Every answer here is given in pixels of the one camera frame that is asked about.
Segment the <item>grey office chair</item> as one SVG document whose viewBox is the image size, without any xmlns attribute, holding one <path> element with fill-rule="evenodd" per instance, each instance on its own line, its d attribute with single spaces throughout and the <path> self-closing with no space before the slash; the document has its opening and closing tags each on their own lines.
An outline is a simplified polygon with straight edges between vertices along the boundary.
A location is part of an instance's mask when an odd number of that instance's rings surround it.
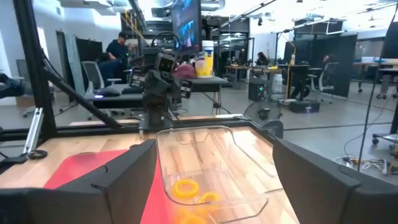
<svg viewBox="0 0 398 224">
<path fill-rule="evenodd" d="M 89 82 L 88 92 L 95 94 L 99 89 L 110 88 L 110 85 L 121 81 L 114 76 L 114 69 L 107 62 L 83 61 L 81 65 Z"/>
</svg>

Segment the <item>person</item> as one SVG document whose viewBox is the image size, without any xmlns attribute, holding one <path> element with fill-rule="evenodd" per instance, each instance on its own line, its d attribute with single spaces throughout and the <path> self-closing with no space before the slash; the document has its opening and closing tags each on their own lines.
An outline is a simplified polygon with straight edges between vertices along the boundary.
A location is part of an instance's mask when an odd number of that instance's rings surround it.
<svg viewBox="0 0 398 224">
<path fill-rule="evenodd" d="M 118 38 L 112 40 L 104 53 L 97 62 L 105 86 L 110 86 L 109 79 L 120 78 L 125 81 L 123 71 L 127 67 L 127 56 L 129 48 L 126 45 L 127 35 L 123 32 L 118 34 Z"/>
<path fill-rule="evenodd" d="M 263 52 L 258 52 L 256 65 L 266 67 L 266 66 L 268 66 L 268 64 L 269 64 L 269 59 L 265 56 L 265 54 Z"/>
</svg>

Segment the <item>dark grey desk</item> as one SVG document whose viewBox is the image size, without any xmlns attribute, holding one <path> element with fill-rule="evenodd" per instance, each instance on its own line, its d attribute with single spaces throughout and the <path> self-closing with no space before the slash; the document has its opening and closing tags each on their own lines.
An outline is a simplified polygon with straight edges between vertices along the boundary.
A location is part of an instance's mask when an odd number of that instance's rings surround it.
<svg viewBox="0 0 398 224">
<path fill-rule="evenodd" d="M 191 93 L 202 93 L 213 102 L 215 115 L 220 115 L 222 110 L 221 104 L 221 87 L 227 85 L 228 81 L 220 77 L 187 79 L 192 83 L 190 87 Z"/>
</svg>

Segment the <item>black spring keychain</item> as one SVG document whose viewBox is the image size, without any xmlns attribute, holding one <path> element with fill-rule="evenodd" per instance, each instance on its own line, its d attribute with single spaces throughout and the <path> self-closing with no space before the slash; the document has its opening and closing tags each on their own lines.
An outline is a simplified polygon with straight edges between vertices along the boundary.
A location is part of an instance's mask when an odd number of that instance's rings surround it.
<svg viewBox="0 0 398 224">
<path fill-rule="evenodd" d="M 30 160 L 37 160 L 37 159 L 43 159 L 43 158 L 47 157 L 47 155 L 48 155 L 47 151 L 37 149 L 37 150 L 31 151 L 30 153 L 28 153 L 27 157 Z"/>
</svg>

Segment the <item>black computer tower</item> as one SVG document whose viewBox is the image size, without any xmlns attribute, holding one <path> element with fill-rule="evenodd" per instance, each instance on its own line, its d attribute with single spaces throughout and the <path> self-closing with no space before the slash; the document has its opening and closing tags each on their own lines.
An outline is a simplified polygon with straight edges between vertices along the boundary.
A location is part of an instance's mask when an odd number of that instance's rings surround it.
<svg viewBox="0 0 398 224">
<path fill-rule="evenodd" d="M 248 99 L 251 101 L 262 101 L 266 97 L 267 86 L 265 83 L 249 83 Z"/>
</svg>

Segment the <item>black computer monitor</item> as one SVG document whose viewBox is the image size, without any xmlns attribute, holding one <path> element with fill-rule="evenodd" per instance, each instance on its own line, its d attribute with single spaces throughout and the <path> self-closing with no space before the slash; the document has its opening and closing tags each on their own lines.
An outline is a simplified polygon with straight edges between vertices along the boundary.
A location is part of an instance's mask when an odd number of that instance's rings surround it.
<svg viewBox="0 0 398 224">
<path fill-rule="evenodd" d="M 171 7 L 173 33 L 178 37 L 175 50 L 179 54 L 201 51 L 201 1 L 174 0 Z"/>
</svg>

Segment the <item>black power box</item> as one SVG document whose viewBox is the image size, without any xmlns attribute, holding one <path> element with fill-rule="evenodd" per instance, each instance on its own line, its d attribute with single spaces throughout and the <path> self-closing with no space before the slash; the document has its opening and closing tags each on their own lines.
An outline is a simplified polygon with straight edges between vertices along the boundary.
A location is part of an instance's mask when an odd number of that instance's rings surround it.
<svg viewBox="0 0 398 224">
<path fill-rule="evenodd" d="M 320 103 L 314 100 L 296 100 L 289 104 L 289 110 L 293 113 L 318 113 Z"/>
</svg>

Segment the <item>black office chair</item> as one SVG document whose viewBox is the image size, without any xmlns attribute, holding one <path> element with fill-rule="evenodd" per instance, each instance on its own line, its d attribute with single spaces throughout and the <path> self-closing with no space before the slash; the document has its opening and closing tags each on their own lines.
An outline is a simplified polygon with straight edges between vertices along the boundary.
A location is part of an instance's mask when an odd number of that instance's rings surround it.
<svg viewBox="0 0 398 224">
<path fill-rule="evenodd" d="M 309 74 L 310 78 L 310 89 L 315 93 L 315 99 L 318 102 L 324 101 L 321 98 L 322 93 L 329 93 L 330 99 L 329 104 L 332 104 L 333 92 L 335 90 L 335 76 L 338 68 L 338 62 L 329 62 L 325 65 L 321 74 L 315 75 Z"/>
</svg>

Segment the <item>orange spring keychain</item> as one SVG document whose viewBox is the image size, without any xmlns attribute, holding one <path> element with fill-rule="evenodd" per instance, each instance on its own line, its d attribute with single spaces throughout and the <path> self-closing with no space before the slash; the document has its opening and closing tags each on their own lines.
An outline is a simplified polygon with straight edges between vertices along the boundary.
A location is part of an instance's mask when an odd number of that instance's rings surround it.
<svg viewBox="0 0 398 224">
<path fill-rule="evenodd" d="M 176 181 L 173 185 L 173 193 L 178 198 L 189 199 L 199 194 L 199 184 L 191 179 Z"/>
<path fill-rule="evenodd" d="M 220 196 L 216 192 L 205 192 L 199 199 L 200 203 L 217 203 Z"/>
</svg>

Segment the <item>low dark side desk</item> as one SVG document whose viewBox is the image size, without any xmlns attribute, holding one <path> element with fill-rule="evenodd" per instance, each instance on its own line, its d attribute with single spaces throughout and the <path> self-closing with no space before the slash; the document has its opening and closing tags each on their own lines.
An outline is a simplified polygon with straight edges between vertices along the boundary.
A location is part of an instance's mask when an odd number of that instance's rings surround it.
<svg viewBox="0 0 398 224">
<path fill-rule="evenodd" d="M 120 94 L 119 96 L 104 96 L 96 98 L 94 93 L 86 93 L 85 99 L 99 109 L 143 109 L 142 93 Z"/>
</svg>

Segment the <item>clear plastic bin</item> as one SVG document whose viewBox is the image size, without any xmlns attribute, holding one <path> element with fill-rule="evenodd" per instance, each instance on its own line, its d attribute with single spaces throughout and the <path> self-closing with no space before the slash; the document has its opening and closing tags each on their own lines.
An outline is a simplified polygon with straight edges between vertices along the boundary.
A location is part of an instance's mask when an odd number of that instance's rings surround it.
<svg viewBox="0 0 398 224">
<path fill-rule="evenodd" d="M 169 129 L 157 133 L 157 151 L 164 191 L 173 224 L 271 224 L 279 214 L 283 192 L 270 156 L 244 146 L 225 126 Z M 173 193 L 178 180 L 199 184 L 196 197 Z M 216 192 L 217 203 L 200 203 Z"/>
</svg>

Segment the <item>black computer mouse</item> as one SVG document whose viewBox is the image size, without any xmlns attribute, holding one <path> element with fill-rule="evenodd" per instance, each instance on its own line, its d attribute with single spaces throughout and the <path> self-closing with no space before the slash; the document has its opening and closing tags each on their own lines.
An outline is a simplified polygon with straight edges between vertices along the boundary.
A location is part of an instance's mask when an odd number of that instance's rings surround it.
<svg viewBox="0 0 398 224">
<path fill-rule="evenodd" d="M 120 94 L 121 92 L 114 88 L 102 88 L 95 93 L 95 98 L 116 97 Z"/>
</svg>

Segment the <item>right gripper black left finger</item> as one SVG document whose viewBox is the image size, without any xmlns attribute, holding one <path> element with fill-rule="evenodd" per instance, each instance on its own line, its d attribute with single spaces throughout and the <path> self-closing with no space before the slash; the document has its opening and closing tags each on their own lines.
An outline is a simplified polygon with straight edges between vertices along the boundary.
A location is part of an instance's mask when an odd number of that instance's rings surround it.
<svg viewBox="0 0 398 224">
<path fill-rule="evenodd" d="M 148 139 L 56 189 L 2 189 L 0 224 L 139 224 L 156 160 Z"/>
</svg>

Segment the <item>far wooden desk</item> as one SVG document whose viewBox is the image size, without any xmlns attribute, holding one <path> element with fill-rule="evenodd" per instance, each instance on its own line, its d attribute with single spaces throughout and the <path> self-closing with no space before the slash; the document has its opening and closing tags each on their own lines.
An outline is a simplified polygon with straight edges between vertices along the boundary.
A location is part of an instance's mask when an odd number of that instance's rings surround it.
<svg viewBox="0 0 398 224">
<path fill-rule="evenodd" d="M 250 81 L 259 81 L 272 86 L 274 75 L 282 74 L 281 69 L 264 66 L 231 64 L 226 65 L 225 69 L 225 78 L 228 84 L 235 89 L 239 89 L 244 83 L 249 83 Z"/>
</svg>

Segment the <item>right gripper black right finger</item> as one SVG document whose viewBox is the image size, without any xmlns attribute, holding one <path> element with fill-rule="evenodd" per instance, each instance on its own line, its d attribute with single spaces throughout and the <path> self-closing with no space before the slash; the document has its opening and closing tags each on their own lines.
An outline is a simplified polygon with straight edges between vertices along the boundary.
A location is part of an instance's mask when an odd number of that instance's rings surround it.
<svg viewBox="0 0 398 224">
<path fill-rule="evenodd" d="M 398 186 L 284 139 L 272 156 L 301 224 L 398 224 Z"/>
</svg>

